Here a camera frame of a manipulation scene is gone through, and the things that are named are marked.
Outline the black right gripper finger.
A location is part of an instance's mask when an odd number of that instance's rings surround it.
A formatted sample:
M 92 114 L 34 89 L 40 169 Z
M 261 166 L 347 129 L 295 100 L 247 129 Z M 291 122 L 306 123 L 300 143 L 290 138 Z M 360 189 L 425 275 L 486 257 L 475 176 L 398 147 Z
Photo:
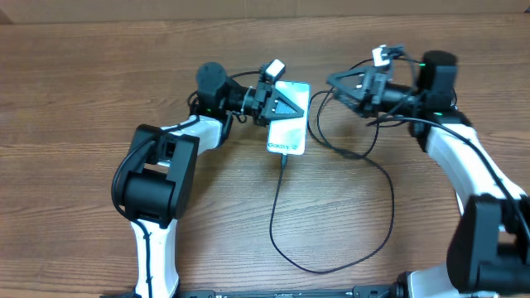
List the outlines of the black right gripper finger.
M 367 99 L 354 99 L 346 94 L 334 93 L 334 98 L 360 117 L 374 117 L 375 112 Z
M 337 96 L 345 96 L 350 99 L 363 99 L 365 97 L 365 75 L 366 67 L 353 68 L 344 72 L 330 74 L 326 83 L 335 89 Z

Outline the blue Samsung smartphone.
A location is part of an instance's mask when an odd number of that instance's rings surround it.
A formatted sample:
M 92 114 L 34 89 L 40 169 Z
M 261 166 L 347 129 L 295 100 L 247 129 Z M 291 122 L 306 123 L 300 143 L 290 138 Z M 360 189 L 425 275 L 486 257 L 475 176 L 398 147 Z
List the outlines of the blue Samsung smartphone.
M 296 155 L 304 153 L 306 147 L 306 122 L 311 85 L 306 82 L 277 81 L 275 90 L 300 107 L 299 118 L 272 120 L 269 124 L 267 150 L 271 153 Z

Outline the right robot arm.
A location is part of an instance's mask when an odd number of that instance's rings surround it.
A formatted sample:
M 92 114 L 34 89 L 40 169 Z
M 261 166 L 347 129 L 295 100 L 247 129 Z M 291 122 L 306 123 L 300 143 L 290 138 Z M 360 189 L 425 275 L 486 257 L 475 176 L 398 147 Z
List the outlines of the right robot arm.
M 529 196 L 494 163 L 456 107 L 457 58 L 430 50 L 413 63 L 410 86 L 392 82 L 400 47 L 373 50 L 372 65 L 331 74 L 335 97 L 373 123 L 408 123 L 445 172 L 460 209 L 445 261 L 404 272 L 388 297 L 481 297 L 529 292 Z

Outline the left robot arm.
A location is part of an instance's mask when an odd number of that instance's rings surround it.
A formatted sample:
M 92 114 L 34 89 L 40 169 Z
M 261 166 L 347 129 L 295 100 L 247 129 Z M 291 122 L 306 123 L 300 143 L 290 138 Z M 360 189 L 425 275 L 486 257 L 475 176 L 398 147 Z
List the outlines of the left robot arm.
M 285 81 L 286 66 L 273 60 L 256 70 L 256 86 L 244 87 L 216 62 L 197 71 L 197 89 L 182 123 L 136 128 L 116 170 L 111 199 L 135 233 L 138 278 L 130 297 L 176 297 L 176 228 L 190 199 L 200 154 L 221 147 L 234 120 L 268 129 L 266 148 L 282 158 L 306 147 L 311 87 Z

